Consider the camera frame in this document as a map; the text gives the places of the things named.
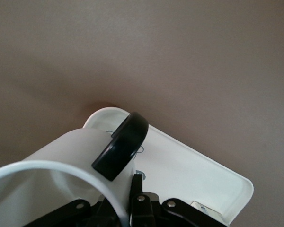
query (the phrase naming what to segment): brown wall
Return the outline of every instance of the brown wall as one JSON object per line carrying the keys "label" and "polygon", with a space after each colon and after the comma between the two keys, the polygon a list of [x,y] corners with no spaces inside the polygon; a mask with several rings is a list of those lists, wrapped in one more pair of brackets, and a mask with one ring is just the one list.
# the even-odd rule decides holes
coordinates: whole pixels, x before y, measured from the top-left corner
{"label": "brown wall", "polygon": [[284,1],[0,0],[0,166],[105,106],[249,178],[284,227]]}

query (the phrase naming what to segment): black plastic part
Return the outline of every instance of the black plastic part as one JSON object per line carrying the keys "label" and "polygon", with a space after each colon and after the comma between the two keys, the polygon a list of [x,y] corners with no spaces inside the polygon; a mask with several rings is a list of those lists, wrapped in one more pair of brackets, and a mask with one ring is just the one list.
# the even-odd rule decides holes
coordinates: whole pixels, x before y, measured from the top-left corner
{"label": "black plastic part", "polygon": [[148,122],[132,112],[112,134],[112,141],[93,162],[92,167],[113,181],[134,157],[148,131]]}
{"label": "black plastic part", "polygon": [[[173,201],[174,207],[169,207],[168,202]],[[179,199],[168,199],[162,203],[164,215],[170,218],[176,226],[184,227],[225,227],[224,224],[193,208]]]}
{"label": "black plastic part", "polygon": [[119,218],[107,199],[100,203],[96,213],[91,216],[85,227],[120,227]]}
{"label": "black plastic part", "polygon": [[147,195],[134,196],[131,207],[132,227],[156,227],[151,200]]}
{"label": "black plastic part", "polygon": [[72,201],[24,227],[74,226],[77,221],[90,216],[90,203],[85,200]]}
{"label": "black plastic part", "polygon": [[133,175],[131,190],[129,192],[129,201],[131,201],[135,195],[142,194],[142,181],[142,174]]}

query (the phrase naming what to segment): metal bolt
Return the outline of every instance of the metal bolt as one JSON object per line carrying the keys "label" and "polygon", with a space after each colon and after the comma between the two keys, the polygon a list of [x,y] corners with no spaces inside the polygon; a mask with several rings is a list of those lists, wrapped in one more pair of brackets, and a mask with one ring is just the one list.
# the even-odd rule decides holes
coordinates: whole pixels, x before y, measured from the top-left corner
{"label": "metal bolt", "polygon": [[144,201],[144,200],[145,200],[145,197],[142,196],[142,195],[139,195],[138,198],[137,198],[137,200],[140,201],[140,202],[141,202],[141,201]]}
{"label": "metal bolt", "polygon": [[84,204],[83,204],[83,203],[79,203],[79,204],[76,206],[77,209],[81,209],[82,207],[84,207]]}
{"label": "metal bolt", "polygon": [[167,205],[168,205],[169,207],[175,207],[175,206],[176,206],[176,203],[175,203],[174,201],[168,201],[168,202],[167,202]]}

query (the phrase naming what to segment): white cylinder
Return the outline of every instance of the white cylinder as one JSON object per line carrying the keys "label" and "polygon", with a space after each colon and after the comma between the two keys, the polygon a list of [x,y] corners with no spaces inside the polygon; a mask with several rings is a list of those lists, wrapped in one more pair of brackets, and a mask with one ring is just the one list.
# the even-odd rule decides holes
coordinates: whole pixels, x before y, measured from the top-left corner
{"label": "white cylinder", "polygon": [[129,226],[133,160],[112,182],[91,167],[110,141],[105,131],[77,129],[0,168],[0,227],[23,226],[75,199],[93,205],[100,195],[114,207],[122,226]]}

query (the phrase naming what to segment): black metal bracket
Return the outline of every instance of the black metal bracket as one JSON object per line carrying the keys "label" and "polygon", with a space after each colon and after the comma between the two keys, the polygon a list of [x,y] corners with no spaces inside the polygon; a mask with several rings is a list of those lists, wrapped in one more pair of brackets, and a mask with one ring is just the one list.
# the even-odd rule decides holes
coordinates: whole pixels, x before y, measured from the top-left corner
{"label": "black metal bracket", "polygon": [[[162,204],[156,194],[142,191],[142,175],[135,174],[129,195],[131,227],[225,227],[179,199]],[[119,218],[107,199],[95,205],[72,201],[25,227],[120,227]]]}
{"label": "black metal bracket", "polygon": [[225,227],[179,199],[162,203],[142,192],[142,175],[134,175],[130,195],[132,227]]}

